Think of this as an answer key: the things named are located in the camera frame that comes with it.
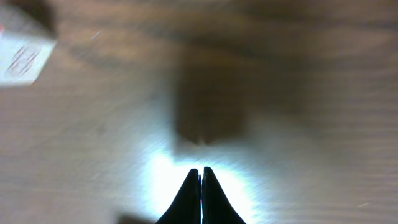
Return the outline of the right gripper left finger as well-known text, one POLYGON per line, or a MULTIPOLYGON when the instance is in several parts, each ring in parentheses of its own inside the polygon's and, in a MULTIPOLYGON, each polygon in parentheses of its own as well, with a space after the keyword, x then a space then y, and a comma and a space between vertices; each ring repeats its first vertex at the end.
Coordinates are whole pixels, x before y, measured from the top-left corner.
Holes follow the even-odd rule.
POLYGON ((191 169, 167 211, 156 224, 201 223, 201 176, 191 169))

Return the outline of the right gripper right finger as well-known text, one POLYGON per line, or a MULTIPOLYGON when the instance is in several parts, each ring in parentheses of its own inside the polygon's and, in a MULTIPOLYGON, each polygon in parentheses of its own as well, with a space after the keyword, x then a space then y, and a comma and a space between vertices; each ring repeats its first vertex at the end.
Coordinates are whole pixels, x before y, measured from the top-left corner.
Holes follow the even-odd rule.
POLYGON ((246 224, 226 197, 211 167, 204 167, 201 185, 203 224, 246 224))

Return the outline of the red A block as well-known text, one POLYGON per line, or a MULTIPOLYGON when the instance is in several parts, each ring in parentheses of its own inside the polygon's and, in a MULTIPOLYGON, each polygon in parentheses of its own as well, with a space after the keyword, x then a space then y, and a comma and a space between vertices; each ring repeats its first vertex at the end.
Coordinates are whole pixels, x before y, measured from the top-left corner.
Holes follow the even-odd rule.
POLYGON ((33 84, 56 44, 50 29, 21 9, 1 4, 1 86, 33 84))

